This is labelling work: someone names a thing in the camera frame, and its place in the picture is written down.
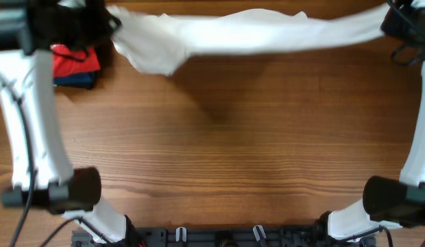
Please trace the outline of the white t-shirt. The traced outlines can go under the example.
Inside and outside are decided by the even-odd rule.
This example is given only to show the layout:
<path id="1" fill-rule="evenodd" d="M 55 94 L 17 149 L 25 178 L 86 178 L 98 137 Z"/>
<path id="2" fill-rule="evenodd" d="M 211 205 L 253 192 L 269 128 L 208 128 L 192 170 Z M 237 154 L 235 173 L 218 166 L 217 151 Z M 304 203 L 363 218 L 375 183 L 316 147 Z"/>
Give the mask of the white t-shirt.
<path id="1" fill-rule="evenodd" d="M 114 48 L 141 73 L 170 76 L 191 56 L 291 53 L 383 36 L 387 4 L 332 20 L 251 9 L 227 16 L 160 16 L 109 6 L 121 21 Z"/>

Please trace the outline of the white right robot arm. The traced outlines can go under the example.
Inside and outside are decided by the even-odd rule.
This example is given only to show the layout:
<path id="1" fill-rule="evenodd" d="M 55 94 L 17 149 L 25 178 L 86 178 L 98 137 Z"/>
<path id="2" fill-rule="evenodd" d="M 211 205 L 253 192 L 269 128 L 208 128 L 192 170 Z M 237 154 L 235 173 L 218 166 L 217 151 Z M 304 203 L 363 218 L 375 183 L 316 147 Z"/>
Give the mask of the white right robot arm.
<path id="1" fill-rule="evenodd" d="M 404 65 L 421 63 L 422 96 L 410 153 L 398 180 L 372 176 L 363 197 L 349 207 L 321 216 L 315 236 L 357 242 L 376 231 L 425 226 L 425 1 L 389 1 L 384 34 L 401 40 L 391 59 L 405 48 L 419 54 Z"/>

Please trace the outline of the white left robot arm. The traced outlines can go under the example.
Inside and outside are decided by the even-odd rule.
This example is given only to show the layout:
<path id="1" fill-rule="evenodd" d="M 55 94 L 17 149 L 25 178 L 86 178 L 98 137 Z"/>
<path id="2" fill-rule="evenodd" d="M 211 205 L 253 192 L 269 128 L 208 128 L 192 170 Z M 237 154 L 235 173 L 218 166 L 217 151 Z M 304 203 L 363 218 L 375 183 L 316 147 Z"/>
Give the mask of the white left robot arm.
<path id="1" fill-rule="evenodd" d="M 102 246 L 129 246 L 131 224 L 102 197 L 99 172 L 73 168 L 66 155 L 51 47 L 85 51 L 120 24 L 103 1 L 0 1 L 0 104 L 13 155 L 1 202 L 75 221 Z"/>

